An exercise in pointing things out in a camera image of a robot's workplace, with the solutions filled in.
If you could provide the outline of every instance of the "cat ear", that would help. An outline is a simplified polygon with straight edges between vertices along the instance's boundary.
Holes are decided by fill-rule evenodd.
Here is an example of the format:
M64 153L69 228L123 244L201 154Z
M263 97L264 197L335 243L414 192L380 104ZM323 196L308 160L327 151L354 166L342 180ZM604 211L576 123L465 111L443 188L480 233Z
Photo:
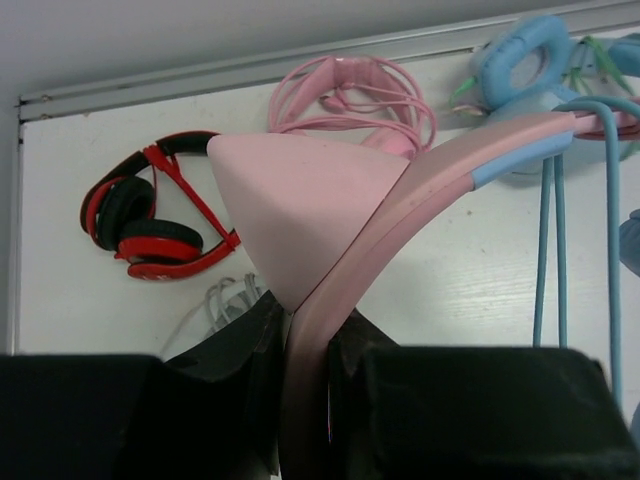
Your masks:
M288 311L336 264L409 164L360 145L269 133L219 135L207 153L249 258Z

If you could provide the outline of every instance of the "black ear cup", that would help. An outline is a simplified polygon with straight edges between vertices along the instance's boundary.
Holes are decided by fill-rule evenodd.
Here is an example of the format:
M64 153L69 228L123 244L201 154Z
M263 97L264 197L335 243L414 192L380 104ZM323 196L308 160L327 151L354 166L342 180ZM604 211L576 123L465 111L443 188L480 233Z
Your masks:
M105 250L117 250L123 227L149 215L153 208L153 186L140 177L126 177L105 195L98 211L96 238Z
M168 220L143 218L127 223L120 232L120 240L136 237L165 238L177 240L202 251L204 242L198 232L186 225Z

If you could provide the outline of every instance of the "blue ear cushion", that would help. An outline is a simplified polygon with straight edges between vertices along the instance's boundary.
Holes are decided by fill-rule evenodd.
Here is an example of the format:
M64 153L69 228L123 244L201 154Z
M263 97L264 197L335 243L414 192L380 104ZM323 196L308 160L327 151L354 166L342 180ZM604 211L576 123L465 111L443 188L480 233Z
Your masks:
M620 225L620 261L640 277L640 210Z
M538 48L546 52L544 70L531 85L513 87L512 70ZM496 38L472 59L483 103L495 110L534 88L560 83L571 50L569 33L559 17L544 15L516 23L510 32Z
M640 35L628 35L614 42L609 56L624 75L640 77Z
M518 99L491 112L485 120L485 124L511 120L528 113L550 112L558 105L570 102L579 96L579 93L560 84L552 85L545 89L536 87L531 89L528 95L520 96Z

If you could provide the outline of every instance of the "red and black headphones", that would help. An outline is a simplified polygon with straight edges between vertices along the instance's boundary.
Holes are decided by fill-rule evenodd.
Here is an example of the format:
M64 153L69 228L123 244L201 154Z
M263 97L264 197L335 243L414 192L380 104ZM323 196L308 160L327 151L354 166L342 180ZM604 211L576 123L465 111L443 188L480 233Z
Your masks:
M144 280L170 280L196 275L215 265L240 245L235 230L227 232L213 211L187 183L176 155L206 156L214 132L191 131L161 138L154 145L135 152L105 175L84 198L80 225L93 242L115 251L115 258L127 260L127 272ZM153 185L137 177L153 169ZM156 169L166 173L189 197L222 241L202 253L198 232L168 220L154 219Z

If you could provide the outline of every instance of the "pink plastic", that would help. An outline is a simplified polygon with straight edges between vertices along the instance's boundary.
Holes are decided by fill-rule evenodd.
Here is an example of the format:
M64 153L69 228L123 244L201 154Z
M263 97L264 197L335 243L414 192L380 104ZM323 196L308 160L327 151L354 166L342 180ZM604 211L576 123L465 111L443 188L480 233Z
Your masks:
M214 174L247 253L285 306L304 299L286 346L283 478L326 478L326 348L385 265L473 189L475 168L575 131L577 122L572 113L519 117L466 133L408 167L364 147L297 135L211 140Z
M269 289L290 312L336 264L409 164L306 136L219 140L209 142L207 152L229 215Z

